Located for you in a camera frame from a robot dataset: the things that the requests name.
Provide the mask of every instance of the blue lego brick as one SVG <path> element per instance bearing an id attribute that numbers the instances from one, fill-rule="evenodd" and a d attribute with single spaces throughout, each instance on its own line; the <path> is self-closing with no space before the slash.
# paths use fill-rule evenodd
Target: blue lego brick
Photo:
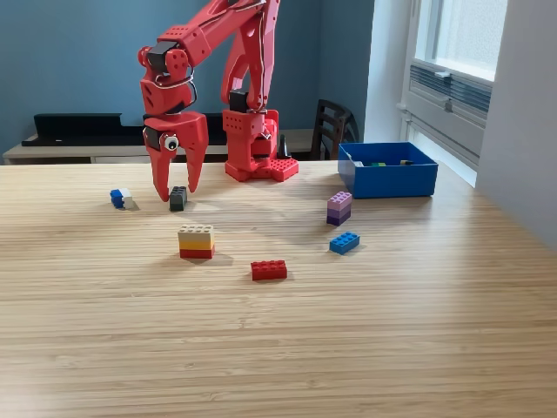
<path id="1" fill-rule="evenodd" d="M 114 207 L 116 207 L 117 209 L 124 208 L 124 201 L 122 200 L 122 198 L 112 198 L 111 201 Z"/>
<path id="2" fill-rule="evenodd" d="M 358 245 L 359 235 L 355 233 L 343 233 L 330 242 L 329 250 L 344 255 Z"/>
<path id="3" fill-rule="evenodd" d="M 111 198 L 122 198 L 122 193 L 120 192 L 120 189 L 114 189 L 111 190 Z"/>

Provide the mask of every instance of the stacked lego bricks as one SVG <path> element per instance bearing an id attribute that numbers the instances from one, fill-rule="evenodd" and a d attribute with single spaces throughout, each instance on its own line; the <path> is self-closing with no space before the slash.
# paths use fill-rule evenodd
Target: stacked lego bricks
<path id="1" fill-rule="evenodd" d="M 212 225 L 183 225 L 178 231 L 180 258 L 212 259 L 215 231 Z"/>
<path id="2" fill-rule="evenodd" d="M 348 192 L 338 192 L 327 200 L 327 224 L 340 226 L 352 214 L 352 195 Z"/>
<path id="3" fill-rule="evenodd" d="M 133 197 L 128 189 L 111 190 L 111 202 L 117 209 L 131 209 Z"/>

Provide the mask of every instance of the blue box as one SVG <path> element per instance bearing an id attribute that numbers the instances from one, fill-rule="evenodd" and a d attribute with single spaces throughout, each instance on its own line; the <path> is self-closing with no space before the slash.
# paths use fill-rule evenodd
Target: blue box
<path id="1" fill-rule="evenodd" d="M 400 165 L 402 159 L 413 165 Z M 385 163 L 385 167 L 356 166 Z M 439 165 L 409 142 L 340 144 L 339 174 L 355 199 L 431 196 Z"/>

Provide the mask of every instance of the white wall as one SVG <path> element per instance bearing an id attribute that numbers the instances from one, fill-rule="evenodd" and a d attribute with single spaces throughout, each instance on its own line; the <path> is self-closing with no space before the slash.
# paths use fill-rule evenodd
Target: white wall
<path id="1" fill-rule="evenodd" d="M 509 0 L 478 189 L 557 249 L 556 0 Z"/>
<path id="2" fill-rule="evenodd" d="M 402 96 L 411 0 L 375 0 L 366 103 L 366 142 L 400 139 Z"/>

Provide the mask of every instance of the red lego brick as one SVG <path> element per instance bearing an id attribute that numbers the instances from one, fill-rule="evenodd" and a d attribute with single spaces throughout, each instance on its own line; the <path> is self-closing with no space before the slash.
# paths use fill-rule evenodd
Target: red lego brick
<path id="1" fill-rule="evenodd" d="M 212 259 L 215 255 L 215 246 L 211 250 L 180 250 L 181 259 Z"/>
<path id="2" fill-rule="evenodd" d="M 293 158 L 271 160 L 271 176 L 275 181 L 285 181 L 299 171 L 299 164 Z"/>
<path id="3" fill-rule="evenodd" d="M 254 281 L 286 279 L 287 275 L 286 263 L 283 260 L 252 263 L 252 279 Z"/>

